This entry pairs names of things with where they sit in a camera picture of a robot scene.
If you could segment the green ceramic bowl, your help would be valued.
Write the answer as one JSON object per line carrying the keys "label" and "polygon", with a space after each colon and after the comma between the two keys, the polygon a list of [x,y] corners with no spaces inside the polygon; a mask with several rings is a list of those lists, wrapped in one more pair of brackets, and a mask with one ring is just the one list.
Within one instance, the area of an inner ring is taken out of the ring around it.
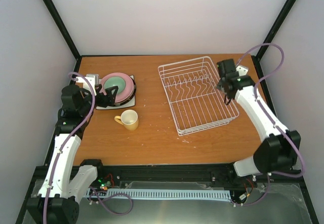
{"label": "green ceramic bowl", "polygon": [[106,88],[109,88],[112,86],[118,86],[118,92],[117,92],[117,95],[118,95],[125,89],[126,81],[123,78],[118,77],[118,76],[110,77],[104,83],[104,88],[106,89]]}

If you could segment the yellow ceramic mug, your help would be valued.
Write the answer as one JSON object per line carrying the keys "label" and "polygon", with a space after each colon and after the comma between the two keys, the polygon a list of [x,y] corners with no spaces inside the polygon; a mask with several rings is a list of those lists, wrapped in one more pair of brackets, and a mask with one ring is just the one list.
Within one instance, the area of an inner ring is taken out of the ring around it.
{"label": "yellow ceramic mug", "polygon": [[115,116],[114,120],[129,131],[136,130],[139,125],[138,114],[132,109],[125,110],[120,116]]}

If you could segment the white wire dish rack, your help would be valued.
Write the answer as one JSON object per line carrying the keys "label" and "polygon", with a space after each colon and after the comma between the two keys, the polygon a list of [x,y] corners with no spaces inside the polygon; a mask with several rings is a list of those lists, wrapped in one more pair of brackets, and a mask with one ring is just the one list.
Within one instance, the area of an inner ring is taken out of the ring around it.
{"label": "white wire dish rack", "polygon": [[209,56],[160,65],[158,73],[179,136],[225,126],[239,116],[218,90],[219,74]]}

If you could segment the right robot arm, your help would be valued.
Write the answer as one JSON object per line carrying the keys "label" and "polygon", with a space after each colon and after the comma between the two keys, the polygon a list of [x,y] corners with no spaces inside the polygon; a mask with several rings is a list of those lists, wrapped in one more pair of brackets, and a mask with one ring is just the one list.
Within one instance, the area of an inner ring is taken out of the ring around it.
{"label": "right robot arm", "polygon": [[225,94],[224,102],[235,100],[256,128],[261,144],[251,157],[234,162],[239,177],[261,173],[287,175],[296,164],[301,136],[281,123],[261,97],[253,79],[236,66],[233,59],[217,62],[217,89]]}

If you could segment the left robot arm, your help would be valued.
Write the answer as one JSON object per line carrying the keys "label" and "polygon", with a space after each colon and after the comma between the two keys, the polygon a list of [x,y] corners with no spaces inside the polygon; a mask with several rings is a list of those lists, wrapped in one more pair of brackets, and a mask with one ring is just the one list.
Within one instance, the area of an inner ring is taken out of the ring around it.
{"label": "left robot arm", "polygon": [[71,177],[74,158],[98,105],[108,105],[111,96],[104,95],[101,85],[81,88],[76,84],[61,91],[62,107],[54,132],[54,149],[43,185],[36,197],[27,201],[27,211],[35,223],[76,223],[79,204],[88,187],[105,180],[99,159],[82,161]]}

